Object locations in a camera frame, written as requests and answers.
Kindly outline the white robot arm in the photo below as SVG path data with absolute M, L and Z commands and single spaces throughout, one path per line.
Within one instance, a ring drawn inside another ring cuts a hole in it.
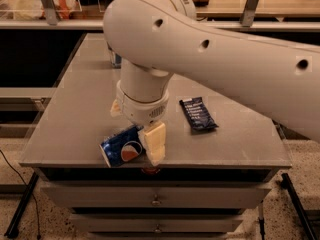
M 194 80 L 320 141 L 320 53 L 313 46 L 254 37 L 197 22 L 192 0 L 113 0 L 103 18 L 123 59 L 117 107 L 142 126 L 152 165 L 165 157 L 167 84 Z

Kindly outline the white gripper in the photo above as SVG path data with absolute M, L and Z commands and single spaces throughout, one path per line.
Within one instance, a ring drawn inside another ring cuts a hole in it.
M 168 100 L 169 92 L 165 90 L 164 96 L 158 101 L 146 103 L 134 101 L 121 89 L 120 83 L 117 83 L 116 100 L 110 109 L 112 117 L 123 114 L 136 125 L 148 125 L 157 121 L 138 132 L 139 140 L 153 166 L 158 166 L 165 158 L 166 125 L 158 120 L 164 116 Z

